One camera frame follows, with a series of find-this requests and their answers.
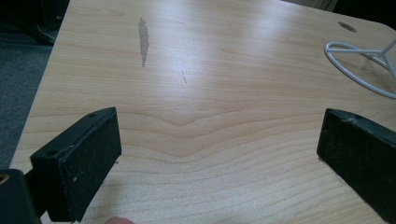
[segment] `light wood grain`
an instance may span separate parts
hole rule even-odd
[[[381,223],[316,149],[327,107],[396,130],[396,101],[324,54],[330,41],[382,49],[395,36],[383,24],[275,0],[73,0],[12,167],[27,172],[34,151],[114,105],[123,154],[83,223]],[[395,91],[385,71],[342,60]]]

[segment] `dark stain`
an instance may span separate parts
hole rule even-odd
[[[140,17],[139,22],[140,54],[142,55],[142,66],[146,64],[149,50],[149,31],[146,22]]]
[[[187,84],[187,79],[186,79],[186,77],[184,76],[184,71],[183,71],[183,70],[181,70],[181,75],[183,76],[184,82]]]
[[[348,25],[346,23],[343,23],[343,22],[339,21],[338,24],[340,26],[344,27],[345,29],[347,29],[350,32],[353,32],[353,33],[357,33],[358,32],[355,28],[353,28],[352,26],[350,26],[350,25]]]

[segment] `fingertip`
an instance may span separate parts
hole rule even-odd
[[[131,220],[124,217],[111,217],[106,224],[134,224]]]

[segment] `gray carpet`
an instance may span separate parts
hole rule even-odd
[[[0,169],[11,163],[50,51],[14,28],[0,29]]]

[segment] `desk surface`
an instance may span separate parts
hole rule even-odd
[[[316,149],[327,107],[396,130],[396,101],[343,75],[323,48],[382,49],[395,36],[276,0],[71,1],[12,167],[27,172],[34,151],[114,105],[123,154],[83,223],[381,223]],[[374,63],[341,60],[392,89]]]

